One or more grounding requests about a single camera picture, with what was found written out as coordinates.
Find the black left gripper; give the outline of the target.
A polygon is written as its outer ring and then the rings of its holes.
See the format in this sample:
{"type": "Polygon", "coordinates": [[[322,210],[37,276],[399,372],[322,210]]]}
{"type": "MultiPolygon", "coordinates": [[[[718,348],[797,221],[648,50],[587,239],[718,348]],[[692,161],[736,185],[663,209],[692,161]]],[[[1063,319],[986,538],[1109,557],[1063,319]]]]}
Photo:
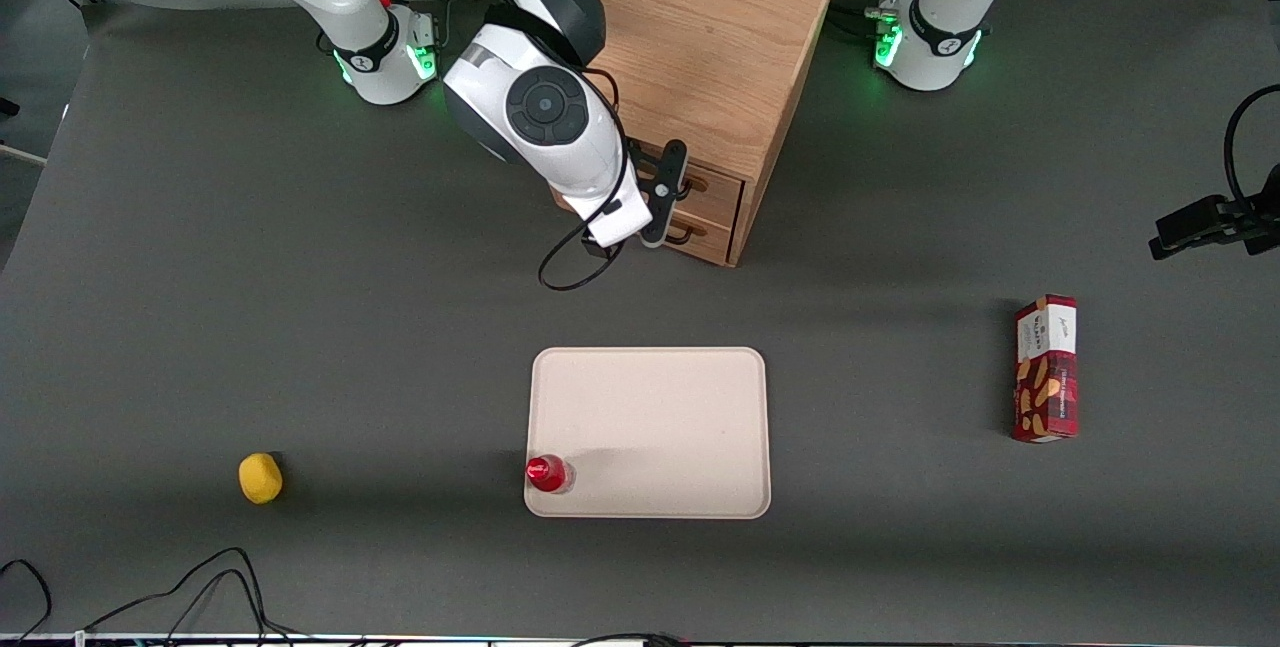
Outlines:
{"type": "Polygon", "coordinates": [[[1210,195],[1157,219],[1157,236],[1149,241],[1155,260],[1164,260],[1211,245],[1229,245],[1244,241],[1245,251],[1258,256],[1279,246],[1279,181],[1280,165],[1268,173],[1263,188],[1251,197],[1251,206],[1258,232],[1240,232],[1236,223],[1242,213],[1234,201],[1222,195],[1210,195]]]}

